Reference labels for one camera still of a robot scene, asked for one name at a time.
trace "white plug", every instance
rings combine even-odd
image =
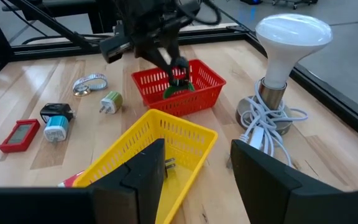
[[[111,91],[100,101],[100,104],[102,108],[99,110],[99,113],[106,110],[106,114],[114,114],[122,106],[122,95],[116,91]]]
[[[262,147],[262,140],[264,138],[265,130],[262,127],[255,126],[254,130],[252,131],[252,137],[249,141],[249,145],[260,149]]]

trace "metal watch strap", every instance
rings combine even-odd
[[[91,84],[87,85],[86,82],[91,80],[100,80],[99,84]],[[73,85],[73,91],[76,92],[77,89],[88,87],[90,90],[103,90],[107,88],[107,78],[103,74],[100,73],[93,73],[91,75],[88,75],[86,77],[80,78],[76,82],[74,82]]]

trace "charger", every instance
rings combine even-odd
[[[64,116],[70,122],[74,118],[74,111],[68,103],[47,103],[40,111],[42,120],[47,123],[52,116]]]
[[[44,136],[50,142],[64,141],[67,138],[68,120],[65,116],[52,116],[44,129]]]
[[[116,113],[122,106],[122,95],[116,91],[110,91],[101,101],[101,108],[99,113],[102,113],[106,110],[106,114],[114,114]]]

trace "red digital thermometer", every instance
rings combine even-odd
[[[12,132],[0,144],[0,150],[5,153],[26,151],[39,128],[37,119],[16,121]]]

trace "metal frame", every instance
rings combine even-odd
[[[38,4],[37,7],[52,17],[71,16],[86,13],[94,34],[112,32],[112,26],[106,27],[102,23],[104,18],[102,18],[101,13],[99,12],[99,7],[95,4],[94,0],[44,1],[42,4]],[[12,5],[12,9],[15,11],[21,11],[20,8],[14,5]],[[11,9],[4,6],[2,7],[2,11],[9,12]],[[27,21],[35,20],[35,18],[33,18],[30,14],[26,12],[23,14]]]
[[[12,3],[18,3],[17,6],[21,6],[21,4],[23,4],[19,3],[23,2],[23,0],[9,1]],[[35,10],[26,4],[23,4],[23,6],[24,7],[22,9]],[[48,20],[49,16],[47,14],[43,13],[41,14],[41,17],[43,18],[38,18],[40,21],[46,21],[47,23],[51,22]],[[73,32],[61,24],[58,27],[55,25],[50,27],[57,28],[62,31],[60,32],[62,35],[65,35],[65,37],[69,40],[74,41],[56,44],[34,44],[11,47],[0,28],[0,69],[2,69],[8,62],[99,53],[98,47],[84,44],[83,39],[79,40],[78,36],[73,37]],[[178,42],[180,45],[190,45],[232,40],[245,40],[266,57],[266,52],[259,44],[255,33],[242,26],[181,32],[179,34]],[[305,67],[302,67],[299,64],[297,64],[292,70],[290,77],[300,84],[306,91],[312,94],[316,99],[318,99],[324,106],[330,109],[334,114],[339,116],[339,118],[341,118],[346,124],[358,132],[357,103],[338,92],[327,83],[316,78]]]

